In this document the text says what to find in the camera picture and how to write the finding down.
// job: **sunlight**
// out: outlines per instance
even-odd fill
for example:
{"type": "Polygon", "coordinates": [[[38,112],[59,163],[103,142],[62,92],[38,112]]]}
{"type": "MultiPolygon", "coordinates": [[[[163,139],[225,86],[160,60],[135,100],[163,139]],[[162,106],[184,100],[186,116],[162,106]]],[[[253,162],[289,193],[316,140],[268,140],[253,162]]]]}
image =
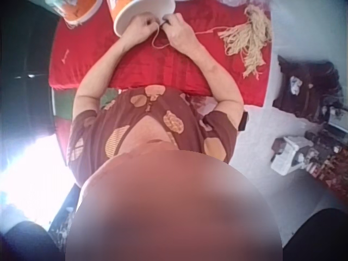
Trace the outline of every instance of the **sunlight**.
{"type": "Polygon", "coordinates": [[[7,203],[46,230],[73,185],[55,135],[38,139],[0,175],[0,191],[8,194],[7,203]]]}

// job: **yarn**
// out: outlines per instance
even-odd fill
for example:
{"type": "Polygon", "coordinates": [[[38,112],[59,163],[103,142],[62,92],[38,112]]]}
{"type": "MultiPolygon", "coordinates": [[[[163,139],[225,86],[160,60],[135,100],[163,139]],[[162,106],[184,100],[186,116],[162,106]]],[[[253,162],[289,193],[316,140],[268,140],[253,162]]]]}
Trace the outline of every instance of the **yarn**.
{"type": "MultiPolygon", "coordinates": [[[[199,34],[213,33],[214,30],[225,29],[225,31],[218,32],[218,36],[223,39],[225,44],[225,55],[232,56],[240,53],[245,66],[243,77],[247,77],[253,73],[258,79],[260,72],[257,67],[266,64],[262,57],[261,49],[272,41],[272,25],[271,21],[264,14],[264,12],[255,5],[248,5],[244,11],[248,17],[248,21],[234,27],[218,26],[212,29],[196,32],[199,34]]],[[[154,44],[158,34],[159,26],[156,35],[152,40],[152,46],[156,49],[163,49],[170,44],[163,46],[156,46],[154,44]]]]}

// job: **red cushion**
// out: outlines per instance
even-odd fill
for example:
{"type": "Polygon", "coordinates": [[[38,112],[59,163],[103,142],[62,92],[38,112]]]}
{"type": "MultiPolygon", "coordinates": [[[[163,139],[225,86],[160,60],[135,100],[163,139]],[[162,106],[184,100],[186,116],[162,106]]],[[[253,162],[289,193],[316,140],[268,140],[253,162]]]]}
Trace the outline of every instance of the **red cushion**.
{"type": "MultiPolygon", "coordinates": [[[[245,5],[231,8],[216,0],[192,0],[177,2],[176,12],[201,32],[216,26],[235,26],[245,23],[245,5]]],[[[214,34],[198,35],[198,39],[212,56],[224,66],[236,80],[246,104],[262,106],[266,94],[271,45],[263,49],[266,65],[258,68],[259,80],[253,75],[243,79],[244,64],[239,54],[226,56],[223,41],[214,34]]],[[[157,50],[148,41],[133,48],[117,67],[110,87],[127,89],[149,84],[162,84],[183,90],[189,94],[211,95],[202,73],[187,57],[172,47],[157,50]]],[[[49,83],[55,89],[77,88],[89,68],[117,40],[113,22],[106,4],[83,25],[68,29],[61,19],[55,34],[49,68],[49,83]]],[[[155,44],[168,43],[163,32],[155,44]]]]}

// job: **finger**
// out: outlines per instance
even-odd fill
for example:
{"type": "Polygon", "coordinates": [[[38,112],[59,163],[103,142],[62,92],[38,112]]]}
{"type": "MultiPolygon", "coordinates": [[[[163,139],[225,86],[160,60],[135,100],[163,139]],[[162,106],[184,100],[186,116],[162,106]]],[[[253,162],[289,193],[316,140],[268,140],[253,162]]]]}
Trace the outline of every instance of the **finger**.
{"type": "Polygon", "coordinates": [[[162,24],[162,30],[165,32],[166,35],[168,35],[169,31],[171,29],[171,25],[168,23],[162,24]]]}
{"type": "Polygon", "coordinates": [[[142,19],[144,19],[148,24],[158,21],[159,19],[151,12],[144,12],[139,15],[142,19]]]}
{"type": "Polygon", "coordinates": [[[150,31],[150,34],[157,31],[159,28],[159,24],[157,22],[152,22],[148,25],[148,30],[150,31]]]}
{"type": "Polygon", "coordinates": [[[168,21],[172,26],[179,22],[175,14],[168,14],[163,16],[163,20],[168,21]]]}
{"type": "Polygon", "coordinates": [[[178,18],[178,21],[179,21],[179,22],[181,22],[181,23],[184,23],[184,22],[185,22],[183,16],[182,16],[180,13],[176,13],[175,15],[176,15],[176,17],[178,18]]]}

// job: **woman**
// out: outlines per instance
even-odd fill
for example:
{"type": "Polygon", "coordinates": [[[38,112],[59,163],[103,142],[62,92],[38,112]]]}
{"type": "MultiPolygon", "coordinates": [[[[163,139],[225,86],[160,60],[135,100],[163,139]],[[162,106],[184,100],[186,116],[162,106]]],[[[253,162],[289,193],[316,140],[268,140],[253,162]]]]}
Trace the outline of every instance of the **woman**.
{"type": "Polygon", "coordinates": [[[167,22],[162,29],[170,45],[200,68],[217,106],[203,117],[184,93],[150,85],[129,89],[100,110],[100,98],[123,55],[159,26],[150,13],[133,18],[123,36],[86,74],[75,97],[67,160],[80,187],[111,160],[121,163],[154,151],[200,152],[226,163],[232,157],[244,111],[239,89],[181,14],[163,18],[167,22]]]}

